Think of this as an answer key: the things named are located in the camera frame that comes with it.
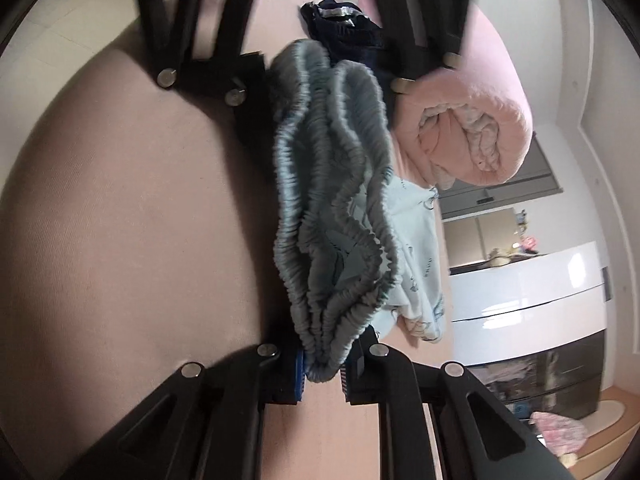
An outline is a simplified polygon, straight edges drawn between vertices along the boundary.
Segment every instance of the white drawer unit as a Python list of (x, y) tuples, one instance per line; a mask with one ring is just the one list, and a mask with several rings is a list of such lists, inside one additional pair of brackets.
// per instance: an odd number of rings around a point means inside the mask
[(466, 366), (504, 361), (562, 346), (606, 325), (604, 286), (597, 285), (538, 306), (453, 322), (453, 359)]
[(456, 274), (450, 280), (454, 322), (515, 312), (603, 285), (595, 242), (503, 267)]

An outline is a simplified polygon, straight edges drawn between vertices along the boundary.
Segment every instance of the pink cloth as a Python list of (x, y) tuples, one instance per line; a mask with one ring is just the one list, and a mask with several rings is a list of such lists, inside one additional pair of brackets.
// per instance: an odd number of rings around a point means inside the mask
[[(358, 4), (377, 19), (373, 0)], [(424, 124), (428, 109), (435, 116)], [(491, 118), (493, 126), (469, 134), (463, 128), (475, 120), (469, 112), (484, 117), (476, 126)], [(460, 68), (436, 70), (398, 96), (395, 170), (421, 186), (446, 188), (453, 178), (478, 186), (501, 184), (518, 171), (532, 131), (531, 110), (509, 53), (491, 22), (471, 4)]]
[(533, 412), (531, 421), (556, 456), (575, 453), (587, 442), (587, 428), (581, 422), (555, 413)]

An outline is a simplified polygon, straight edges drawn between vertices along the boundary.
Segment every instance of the hanging laundry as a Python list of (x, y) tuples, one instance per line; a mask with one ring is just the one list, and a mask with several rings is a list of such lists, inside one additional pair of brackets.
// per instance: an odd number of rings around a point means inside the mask
[(308, 378), (330, 380), (367, 326), (388, 332), (398, 315), (438, 340), (436, 191), (394, 176), (376, 78), (349, 60), (331, 68), (311, 40), (289, 45), (270, 70), (279, 122), (274, 259)]

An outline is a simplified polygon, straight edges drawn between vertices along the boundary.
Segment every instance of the clothes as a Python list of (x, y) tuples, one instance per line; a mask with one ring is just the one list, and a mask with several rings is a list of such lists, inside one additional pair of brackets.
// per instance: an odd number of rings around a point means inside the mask
[(358, 6), (335, 0), (322, 0), (317, 5), (309, 2), (300, 7), (300, 15), (309, 37), (327, 49), (332, 65), (349, 59), (376, 68), (376, 56), (383, 48), (382, 29)]
[(395, 176), (387, 193), (387, 208), (401, 248), (401, 282), (389, 292), (386, 308), (372, 321), (379, 338), (404, 317), (407, 330), (424, 341), (444, 334), (444, 297), (436, 234), (435, 188), (424, 189)]
[[(376, 19), (373, 0), (358, 0)], [(460, 66), (438, 69), (396, 98), (394, 171), (420, 186), (509, 180), (529, 151), (532, 115), (500, 35), (471, 4)]]
[(579, 420), (555, 413), (533, 412), (531, 421), (545, 439), (547, 449), (556, 456), (575, 453), (587, 442), (587, 428)]
[(436, 193), (394, 177), (374, 75), (351, 61), (331, 69), (326, 51), (309, 40), (277, 56), (271, 75), (279, 122), (274, 259), (309, 380), (330, 380), (369, 324), (395, 322), (394, 309), (408, 314), (421, 336), (439, 338)]

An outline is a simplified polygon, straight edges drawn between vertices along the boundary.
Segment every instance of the beige fabric surface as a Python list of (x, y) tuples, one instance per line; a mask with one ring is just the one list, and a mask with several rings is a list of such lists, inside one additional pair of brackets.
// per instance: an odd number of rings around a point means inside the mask
[[(258, 0), (246, 50), (273, 57), (303, 37), (306, 1)], [(272, 262), (276, 195), (232, 114), (159, 89), (136, 42), (134, 30), (55, 99), (0, 201), (0, 428), (36, 480), (56, 478), (181, 363), (260, 342), (288, 309)], [(448, 336), (434, 346), (396, 328), (387, 341), (421, 362), (450, 355)], [(339, 380), (268, 407), (265, 431), (266, 480), (379, 476), (377, 409), (346, 405)]]

